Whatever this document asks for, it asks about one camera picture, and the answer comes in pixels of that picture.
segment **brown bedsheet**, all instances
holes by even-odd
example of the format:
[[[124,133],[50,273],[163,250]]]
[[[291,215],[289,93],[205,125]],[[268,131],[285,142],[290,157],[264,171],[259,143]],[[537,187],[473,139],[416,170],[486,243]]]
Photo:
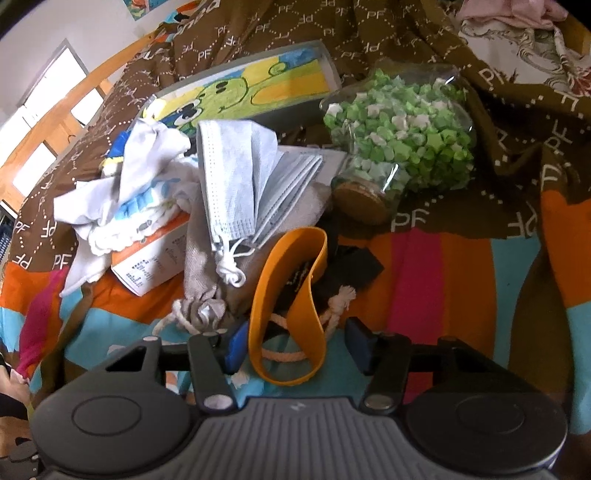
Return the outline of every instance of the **brown bedsheet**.
[[[589,151],[589,99],[543,85],[512,84],[470,51],[447,25],[435,0],[207,0],[172,43],[155,44],[130,62],[96,125],[45,174],[20,212],[19,221],[27,227],[16,230],[11,260],[29,273],[48,272],[71,262],[76,238],[68,225],[55,225],[53,199],[73,189],[75,181],[98,177],[111,140],[129,125],[150,95],[211,66],[318,38],[331,52],[345,84],[362,79],[381,57],[451,63],[470,83],[469,108],[479,137],[476,179],[467,190],[432,205],[421,220],[423,230],[467,238],[507,238],[529,236],[538,228],[544,243],[542,232],[560,225],[549,223],[542,229],[538,224],[544,207],[541,189],[560,192],[567,203],[589,198],[591,163],[584,154]],[[288,138],[304,144],[330,143],[321,125],[305,126]],[[505,201],[484,202],[482,198],[492,191],[501,192]],[[409,197],[401,211],[420,208],[431,197],[429,192]],[[47,228],[54,228],[52,236],[40,242],[47,238]],[[543,292],[544,298],[532,300],[531,311],[544,318],[556,316],[565,329],[564,305],[548,266],[548,253],[544,250],[536,262],[532,270],[538,276],[530,287]],[[584,260],[581,267],[586,265],[591,262]],[[575,275],[573,281],[579,280]],[[528,347],[542,344],[534,338]],[[563,353],[568,359],[561,371],[548,375],[570,375],[570,351]],[[559,399],[565,399],[564,392]],[[561,460],[563,478],[588,478],[590,458],[591,436],[569,439]]]

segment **round black disc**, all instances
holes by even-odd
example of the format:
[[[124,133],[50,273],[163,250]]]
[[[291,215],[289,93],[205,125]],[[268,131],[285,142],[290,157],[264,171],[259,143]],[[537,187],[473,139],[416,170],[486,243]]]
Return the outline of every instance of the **round black disc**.
[[[419,395],[406,423],[412,440],[436,462],[480,476],[517,475],[549,465],[567,434],[560,407],[544,394],[494,392],[497,374],[470,375]]]
[[[156,383],[96,396],[63,390],[41,403],[31,430],[43,460],[67,472],[141,473],[167,457],[189,433],[187,404]]]

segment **orange strap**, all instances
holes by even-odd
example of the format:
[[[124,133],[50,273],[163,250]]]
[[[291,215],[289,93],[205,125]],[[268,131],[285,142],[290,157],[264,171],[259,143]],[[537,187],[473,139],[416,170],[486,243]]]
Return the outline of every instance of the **orange strap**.
[[[248,330],[248,353],[252,366],[263,380],[275,385],[299,385],[320,369],[326,356],[324,329],[312,300],[312,282],[326,269],[327,238],[324,230],[305,227],[287,232],[271,251],[252,302]],[[312,365],[312,370],[295,380],[279,381],[271,378],[262,363],[262,343],[267,324],[277,298],[292,274],[302,263],[314,260],[308,276],[287,312],[286,324],[292,338]]]

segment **pink cloth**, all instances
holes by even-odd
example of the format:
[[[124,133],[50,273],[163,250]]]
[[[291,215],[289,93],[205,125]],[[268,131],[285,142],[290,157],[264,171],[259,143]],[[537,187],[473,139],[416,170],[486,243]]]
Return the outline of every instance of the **pink cloth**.
[[[554,0],[464,0],[458,20],[500,20],[517,28],[552,30],[554,22],[566,20],[568,12]]]
[[[51,315],[51,303],[61,292],[67,273],[67,267],[52,271],[47,287],[31,300],[18,341],[20,361],[17,373],[24,378],[28,378],[27,369],[29,366],[37,365],[41,361],[43,346],[47,339],[47,323]]]
[[[439,234],[418,228],[392,235],[392,267],[398,272],[386,331],[414,343],[435,345],[443,334],[443,259]],[[404,402],[432,386],[432,375],[411,373]]]

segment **gray ribbed grip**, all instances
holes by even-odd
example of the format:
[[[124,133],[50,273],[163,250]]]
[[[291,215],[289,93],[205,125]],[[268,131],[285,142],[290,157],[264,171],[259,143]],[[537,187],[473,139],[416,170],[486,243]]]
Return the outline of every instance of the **gray ribbed grip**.
[[[60,473],[50,473],[46,478],[70,479]],[[345,398],[253,398],[237,414],[206,420],[174,460],[133,478],[469,480],[476,477],[452,472],[425,458],[409,444],[395,421],[364,415]],[[518,479],[554,477],[540,471]]]

